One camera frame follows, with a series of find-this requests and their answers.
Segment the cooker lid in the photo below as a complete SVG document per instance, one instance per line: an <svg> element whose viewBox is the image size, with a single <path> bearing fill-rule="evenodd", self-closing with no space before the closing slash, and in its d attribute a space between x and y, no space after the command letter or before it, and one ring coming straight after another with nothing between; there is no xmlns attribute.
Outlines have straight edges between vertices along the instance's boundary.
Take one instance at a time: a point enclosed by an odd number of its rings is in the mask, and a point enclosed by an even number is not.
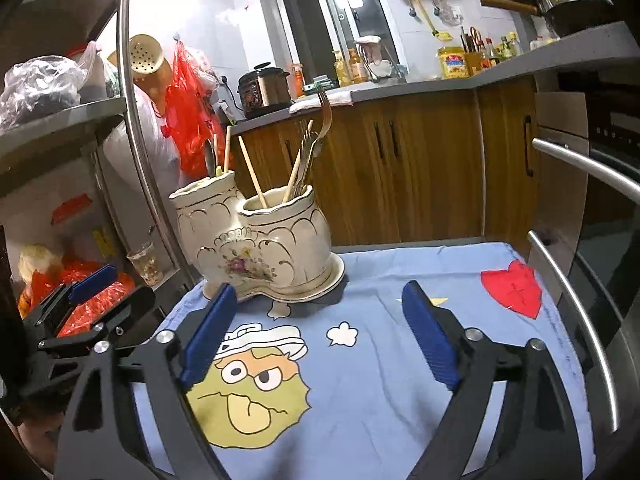
<svg viewBox="0 0 640 480"><path fill-rule="evenodd" d="M285 72L283 69L278 68L277 66L269 66L271 63L260 63L260 65L254 66L254 71L244 74L239 80L238 85L241 86L249 81L255 81L259 77L265 77L268 75L289 75L288 72Z"/></svg>

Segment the scissors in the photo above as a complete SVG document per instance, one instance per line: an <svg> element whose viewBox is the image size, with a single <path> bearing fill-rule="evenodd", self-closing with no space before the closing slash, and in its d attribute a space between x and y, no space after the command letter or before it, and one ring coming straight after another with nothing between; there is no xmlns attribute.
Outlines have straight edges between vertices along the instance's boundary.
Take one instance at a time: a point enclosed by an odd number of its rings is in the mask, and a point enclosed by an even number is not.
<svg viewBox="0 0 640 480"><path fill-rule="evenodd" d="M474 43L476 44L476 48L480 49L480 43L482 43L482 34L480 34L480 32L478 32L475 27L471 27L471 29L469 29L469 32L471 33L471 39L474 40Z"/></svg>

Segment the yellow strainer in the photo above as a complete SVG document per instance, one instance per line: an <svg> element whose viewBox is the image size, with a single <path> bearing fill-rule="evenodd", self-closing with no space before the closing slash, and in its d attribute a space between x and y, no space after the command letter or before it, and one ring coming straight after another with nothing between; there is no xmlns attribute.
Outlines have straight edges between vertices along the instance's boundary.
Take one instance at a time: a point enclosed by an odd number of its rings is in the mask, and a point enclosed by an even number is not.
<svg viewBox="0 0 640 480"><path fill-rule="evenodd" d="M162 47L156 38L147 34L137 34L129 40L131 70L134 78L157 72L162 66L164 56Z"/></svg>

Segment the green cartoon face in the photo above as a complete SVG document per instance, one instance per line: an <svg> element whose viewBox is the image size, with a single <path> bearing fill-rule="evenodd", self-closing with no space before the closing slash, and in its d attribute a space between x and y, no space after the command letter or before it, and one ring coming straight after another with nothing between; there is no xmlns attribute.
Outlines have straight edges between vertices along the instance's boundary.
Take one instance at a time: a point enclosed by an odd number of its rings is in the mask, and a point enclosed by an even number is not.
<svg viewBox="0 0 640 480"><path fill-rule="evenodd" d="M308 391L288 355L253 348L214 361L187 399L210 443L257 449L300 420Z"/></svg>

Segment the wooden pan handle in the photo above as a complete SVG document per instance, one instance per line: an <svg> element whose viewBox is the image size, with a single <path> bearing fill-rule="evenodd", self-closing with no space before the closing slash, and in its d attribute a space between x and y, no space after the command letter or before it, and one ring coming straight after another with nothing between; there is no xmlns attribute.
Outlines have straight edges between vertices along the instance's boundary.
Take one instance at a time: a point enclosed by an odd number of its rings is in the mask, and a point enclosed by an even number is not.
<svg viewBox="0 0 640 480"><path fill-rule="evenodd" d="M533 5L520 4L511 0L480 0L483 7L494 7L495 9L512 10L513 12L522 12L523 14L531 14L532 16L542 16L540 10Z"/></svg>

